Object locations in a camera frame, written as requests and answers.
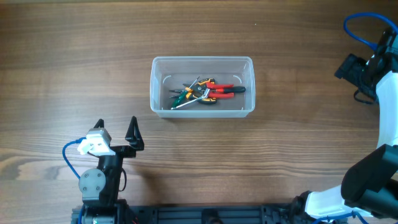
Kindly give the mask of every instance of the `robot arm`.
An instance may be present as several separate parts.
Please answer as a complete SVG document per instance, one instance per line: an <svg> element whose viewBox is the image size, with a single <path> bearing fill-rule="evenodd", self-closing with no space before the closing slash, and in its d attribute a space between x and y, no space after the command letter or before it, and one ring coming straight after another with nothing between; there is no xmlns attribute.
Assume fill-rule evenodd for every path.
<svg viewBox="0 0 398 224"><path fill-rule="evenodd" d="M398 38L386 30L366 62L350 54L335 73L380 105L377 149L346 173L341 185L308 194L305 212L313 218L358 212L398 219Z"/></svg>
<svg viewBox="0 0 398 224"><path fill-rule="evenodd" d="M104 128L104 121L100 119L88 131L86 141L79 145L78 150L82 154L98 157L97 168L87 170L79 179L84 203L81 223L134 223L131 221L136 218L134 212L126 200L118 199L118 193L124 190L127 181L126 171L122 168L123 159L133 158L137 151L144 150L144 141L135 116L131 119L125 140L129 142L128 145L111 146L111 136ZM122 173L125 183L123 189L119 190ZM78 220L72 220L72 223L78 223Z"/></svg>
<svg viewBox="0 0 398 224"><path fill-rule="evenodd" d="M380 129L377 148L398 145L398 73L390 71L376 85L380 104Z"/></svg>

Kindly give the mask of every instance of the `clear plastic container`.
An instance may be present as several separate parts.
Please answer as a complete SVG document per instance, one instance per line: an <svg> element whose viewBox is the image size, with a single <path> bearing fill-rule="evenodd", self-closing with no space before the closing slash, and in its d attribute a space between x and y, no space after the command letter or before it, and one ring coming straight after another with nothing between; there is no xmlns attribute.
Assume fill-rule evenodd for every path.
<svg viewBox="0 0 398 224"><path fill-rule="evenodd" d="M217 99L213 105L194 102L171 110L183 83L214 78L216 84L244 86L244 93L230 99ZM243 118L254 110L256 87L253 62L249 57L156 57L150 75L150 108L161 118Z"/></svg>

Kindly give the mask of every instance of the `pliers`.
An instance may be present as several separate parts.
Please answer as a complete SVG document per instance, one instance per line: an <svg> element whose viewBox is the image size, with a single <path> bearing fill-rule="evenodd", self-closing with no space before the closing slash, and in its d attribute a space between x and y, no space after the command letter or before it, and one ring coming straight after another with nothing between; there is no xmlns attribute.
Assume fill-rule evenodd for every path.
<svg viewBox="0 0 398 224"><path fill-rule="evenodd" d="M185 88L185 90L188 91L187 95L185 96L185 98L187 100L194 100L197 99L200 96L195 96L193 94L193 90L192 89L188 89L188 87ZM169 90L173 93L182 93L184 90ZM170 96L170 98L178 98L180 95L175 95L175 96ZM217 103L216 99L211 99L211 98L206 98L206 99L202 99L202 100L198 100L199 103L204 104L204 105L212 105Z"/></svg>
<svg viewBox="0 0 398 224"><path fill-rule="evenodd" d="M213 91L209 93L209 98L227 99L233 98L235 93L244 93L246 88L243 86L234 86L233 84L216 84L214 78L205 78L192 86L194 94L202 95L209 88Z"/></svg>

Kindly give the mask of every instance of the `wooden table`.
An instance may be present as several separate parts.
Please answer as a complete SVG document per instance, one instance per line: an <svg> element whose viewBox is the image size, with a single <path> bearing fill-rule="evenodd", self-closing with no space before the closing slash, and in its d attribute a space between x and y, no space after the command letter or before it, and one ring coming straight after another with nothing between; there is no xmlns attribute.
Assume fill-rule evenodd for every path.
<svg viewBox="0 0 398 224"><path fill-rule="evenodd" d="M81 205L61 149L105 120L125 144L137 116L145 151L127 159L130 205L289 202L341 183L372 152L378 106L334 77L371 51L343 30L352 13L398 21L396 1L159 1L0 6L0 223L68 223ZM386 27L353 21L378 41ZM152 60L242 55L254 62L256 109L244 119L160 119ZM79 173L96 158L67 156Z"/></svg>

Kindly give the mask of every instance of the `screwdriver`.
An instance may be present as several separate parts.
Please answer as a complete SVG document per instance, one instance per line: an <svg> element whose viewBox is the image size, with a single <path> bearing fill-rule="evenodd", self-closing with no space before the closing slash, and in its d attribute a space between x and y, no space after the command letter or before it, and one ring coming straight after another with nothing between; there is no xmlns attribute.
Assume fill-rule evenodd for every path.
<svg viewBox="0 0 398 224"><path fill-rule="evenodd" d="M192 85L188 89L191 89L191 87L198 81L198 79L199 79L199 77L192 83ZM182 91L181 95L174 101L172 108L178 106L182 102L182 100L185 98L187 93L188 93L187 90Z"/></svg>

